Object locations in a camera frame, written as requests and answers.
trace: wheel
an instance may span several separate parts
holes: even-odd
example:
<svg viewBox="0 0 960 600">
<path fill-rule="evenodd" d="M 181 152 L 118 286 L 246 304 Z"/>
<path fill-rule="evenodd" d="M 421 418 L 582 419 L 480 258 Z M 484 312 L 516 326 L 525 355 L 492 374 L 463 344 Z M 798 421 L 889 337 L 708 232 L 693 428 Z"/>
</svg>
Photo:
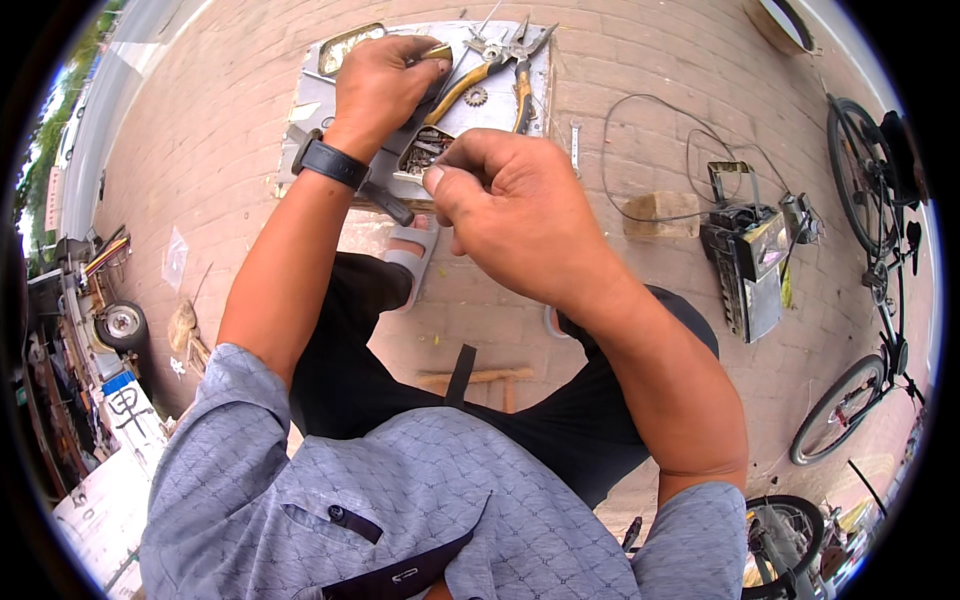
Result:
<svg viewBox="0 0 960 600">
<path fill-rule="evenodd" d="M 747 500 L 747 527 L 753 527 L 755 509 L 760 506 L 769 505 L 783 520 L 789 524 L 794 531 L 798 532 L 806 540 L 805 552 L 800 557 L 800 561 L 790 565 L 790 570 L 795 576 L 803 576 L 804 571 L 813 563 L 813 560 L 820 552 L 820 546 L 824 542 L 824 517 L 820 510 L 812 502 L 804 498 L 793 495 L 768 495 L 759 498 Z M 744 569 L 743 583 L 744 588 L 740 597 L 744 600 L 756 598 L 777 597 L 786 587 L 790 579 L 786 576 L 779 576 L 769 584 L 763 584 L 759 575 L 756 561 L 763 561 L 770 573 L 776 573 L 773 565 L 764 556 L 764 549 L 761 545 L 751 542 L 749 560 L 752 559 L 754 565 Z"/>
<path fill-rule="evenodd" d="M 804 467 L 822 460 L 846 440 L 862 422 L 850 425 L 879 394 L 886 368 L 876 354 L 864 356 L 847 369 L 804 419 L 790 445 L 790 460 Z"/>
<path fill-rule="evenodd" d="M 840 110 L 850 121 L 851 137 L 840 124 L 840 114 L 831 105 L 827 117 L 827 146 L 830 166 L 853 235 L 872 256 L 883 257 L 897 243 L 893 206 L 900 197 L 900 183 L 893 166 L 892 153 L 870 114 L 849 98 L 837 99 Z M 853 154 L 864 161 L 861 167 Z M 883 230 L 880 230 L 880 214 Z"/>
<path fill-rule="evenodd" d="M 143 311 L 126 300 L 105 308 L 93 325 L 100 341 L 118 352 L 140 348 L 150 339 Z"/>
</svg>

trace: bicycle tire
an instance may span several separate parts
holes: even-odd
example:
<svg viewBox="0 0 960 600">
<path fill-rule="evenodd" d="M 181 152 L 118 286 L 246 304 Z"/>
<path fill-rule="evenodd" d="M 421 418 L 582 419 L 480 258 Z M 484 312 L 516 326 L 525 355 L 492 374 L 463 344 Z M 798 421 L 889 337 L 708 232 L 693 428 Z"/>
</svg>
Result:
<svg viewBox="0 0 960 600">
<path fill-rule="evenodd" d="M 884 374 L 886 373 L 886 367 L 881 359 L 876 354 L 869 354 L 864 356 L 860 360 L 856 361 L 852 367 L 847 369 L 840 377 L 833 382 L 833 385 L 824 392 L 820 397 L 820 400 L 817 402 L 816 406 L 813 407 L 813 410 L 807 414 L 804 423 L 800 426 L 800 429 L 797 430 L 797 435 L 793 438 L 793 443 L 790 445 L 790 461 L 798 467 L 806 467 L 808 465 L 813 465 L 819 461 L 822 461 L 830 452 L 837 449 L 840 444 L 842 444 L 856 428 L 860 425 L 863 420 L 857 420 L 853 425 L 847 427 L 846 430 L 840 435 L 839 438 L 834 440 L 830 445 L 828 445 L 823 450 L 816 452 L 811 455 L 806 455 L 803 453 L 803 444 L 804 438 L 810 432 L 810 428 L 813 424 L 820 418 L 821 414 L 828 409 L 832 409 L 837 405 L 839 394 L 844 390 L 844 388 L 850 384 L 851 381 L 856 379 L 862 372 L 868 369 L 876 369 L 878 377 L 874 382 L 874 391 L 870 395 L 870 398 L 867 400 L 867 403 L 862 409 L 857 411 L 857 415 L 873 408 L 871 401 L 879 393 L 880 386 L 883 385 Z"/>
<path fill-rule="evenodd" d="M 752 508 L 763 506 L 765 504 L 784 504 L 797 509 L 810 519 L 812 540 L 810 540 L 810 544 L 806 548 L 806 553 L 804 553 L 804 555 L 800 558 L 800 562 L 790 569 L 796 577 L 798 574 L 802 574 L 806 568 L 813 563 L 813 559 L 816 558 L 817 554 L 820 552 L 820 546 L 824 543 L 824 516 L 820 514 L 820 509 L 814 506 L 813 503 L 806 498 L 786 494 L 765 495 L 757 498 L 751 498 L 750 500 L 747 500 L 747 510 L 749 511 Z M 768 598 L 786 588 L 786 579 L 786 577 L 781 575 L 769 584 L 756 586 L 755 588 L 744 588 L 743 591 L 740 592 L 740 598 L 742 600 L 759 600 L 760 598 Z"/>
<path fill-rule="evenodd" d="M 875 130 L 880 149 L 883 151 L 883 157 L 886 159 L 887 163 L 891 165 L 890 187 L 894 192 L 894 198 L 889 205 L 891 210 L 893 210 L 893 208 L 898 205 L 898 200 L 900 197 L 900 181 L 897 178 L 897 168 L 893 163 L 890 146 L 887 144 L 886 140 L 883 139 L 883 133 L 880 132 L 879 127 L 876 125 L 876 121 L 874 121 L 873 117 L 870 116 L 870 113 L 868 113 L 864 107 L 860 106 L 850 98 L 838 98 L 837 106 L 839 106 L 844 112 L 849 110 L 857 114 L 864 120 L 864 122 L 869 123 L 870 126 Z M 856 241 L 859 242 L 860 246 L 862 246 L 863 249 L 871 256 L 883 258 L 890 253 L 890 250 L 893 249 L 894 245 L 897 243 L 897 237 L 896 235 L 888 235 L 884 240 L 874 241 L 873 238 L 870 237 L 870 233 L 864 228 L 864 225 L 860 223 L 860 217 L 857 215 L 853 198 L 850 197 L 850 194 L 847 191 L 847 186 L 844 185 L 840 139 L 838 137 L 840 131 L 842 130 L 843 128 L 840 127 L 840 115 L 837 113 L 836 107 L 831 104 L 827 116 L 827 147 L 830 154 L 830 168 L 833 170 L 833 181 L 837 186 L 837 193 L 840 195 L 840 204 L 843 206 L 844 214 L 847 216 L 847 221 L 850 223 L 850 227 L 853 230 L 853 235 L 856 236 Z"/>
</svg>

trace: patterned shirt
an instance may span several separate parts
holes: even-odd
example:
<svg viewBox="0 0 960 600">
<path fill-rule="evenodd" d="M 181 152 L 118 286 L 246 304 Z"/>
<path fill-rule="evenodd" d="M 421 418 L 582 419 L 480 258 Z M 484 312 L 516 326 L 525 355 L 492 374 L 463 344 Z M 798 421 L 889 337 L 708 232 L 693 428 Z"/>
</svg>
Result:
<svg viewBox="0 0 960 600">
<path fill-rule="evenodd" d="M 293 459 L 289 428 L 279 377 L 216 347 L 156 470 L 148 597 L 323 598 L 455 540 L 468 540 L 442 571 L 455 600 L 740 596 L 745 507 L 732 485 L 671 498 L 628 561 L 553 471 L 455 408 L 408 411 L 361 439 L 308 436 Z"/>
</svg>

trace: black watch strap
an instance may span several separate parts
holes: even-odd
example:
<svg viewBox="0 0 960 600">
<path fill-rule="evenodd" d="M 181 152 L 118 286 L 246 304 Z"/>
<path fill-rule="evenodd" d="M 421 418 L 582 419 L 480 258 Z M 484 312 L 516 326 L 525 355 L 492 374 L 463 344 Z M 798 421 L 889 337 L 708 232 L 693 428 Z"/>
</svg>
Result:
<svg viewBox="0 0 960 600">
<path fill-rule="evenodd" d="M 306 140 L 293 167 L 294 175 L 299 175 L 304 168 L 325 175 L 332 180 L 339 181 L 354 190 L 360 189 L 370 174 L 370 167 L 353 156 L 345 155 L 332 146 L 322 142 L 323 133 L 320 130 L 310 132 L 310 139 Z"/>
</svg>

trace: plastic bag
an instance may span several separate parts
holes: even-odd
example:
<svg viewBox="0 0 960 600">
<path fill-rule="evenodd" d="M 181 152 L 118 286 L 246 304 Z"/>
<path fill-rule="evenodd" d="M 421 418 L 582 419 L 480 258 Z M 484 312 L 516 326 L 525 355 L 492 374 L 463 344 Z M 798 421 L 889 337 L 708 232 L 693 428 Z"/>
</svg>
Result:
<svg viewBox="0 0 960 600">
<path fill-rule="evenodd" d="M 163 261 L 163 280 L 174 288 L 175 292 L 180 291 L 180 284 L 183 282 L 183 270 L 186 269 L 186 254 L 190 248 L 183 241 L 183 236 L 174 226 L 173 233 L 170 234 L 170 246 L 167 247 L 167 258 Z"/>
</svg>

